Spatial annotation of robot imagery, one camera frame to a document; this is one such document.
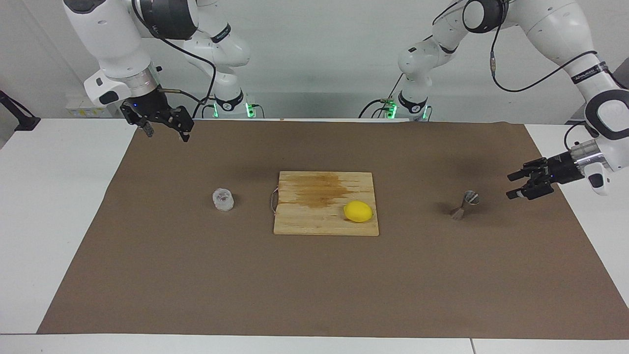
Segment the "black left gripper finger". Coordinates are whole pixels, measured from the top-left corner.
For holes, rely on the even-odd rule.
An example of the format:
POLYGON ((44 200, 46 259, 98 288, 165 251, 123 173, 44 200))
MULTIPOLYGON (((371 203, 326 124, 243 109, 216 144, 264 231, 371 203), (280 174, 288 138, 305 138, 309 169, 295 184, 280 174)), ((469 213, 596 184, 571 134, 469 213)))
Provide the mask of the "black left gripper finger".
POLYGON ((547 173, 548 159, 541 157, 528 163, 524 163, 522 168, 514 173, 507 175, 510 181, 516 181, 524 177, 533 177, 533 175, 545 175, 547 173))
POLYGON ((542 179, 529 179, 526 184, 516 190, 506 192, 506 197, 509 200, 513 199, 528 199, 534 200, 540 197, 553 193, 554 189, 552 184, 555 182, 554 177, 542 178, 542 179))

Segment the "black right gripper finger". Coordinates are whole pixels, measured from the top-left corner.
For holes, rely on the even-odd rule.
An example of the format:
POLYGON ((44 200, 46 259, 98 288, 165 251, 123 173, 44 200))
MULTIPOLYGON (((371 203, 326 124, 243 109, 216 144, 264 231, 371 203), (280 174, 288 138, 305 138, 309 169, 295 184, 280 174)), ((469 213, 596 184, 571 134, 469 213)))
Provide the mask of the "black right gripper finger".
POLYGON ((137 114, 132 107, 128 105, 127 101, 123 101, 120 105, 120 111, 128 124, 136 126, 139 130, 143 131, 148 138, 153 137, 155 130, 151 122, 148 121, 146 117, 137 114))
POLYGON ((193 129, 193 119, 185 107, 171 108, 167 117, 167 126, 175 130, 182 141, 187 143, 193 129))

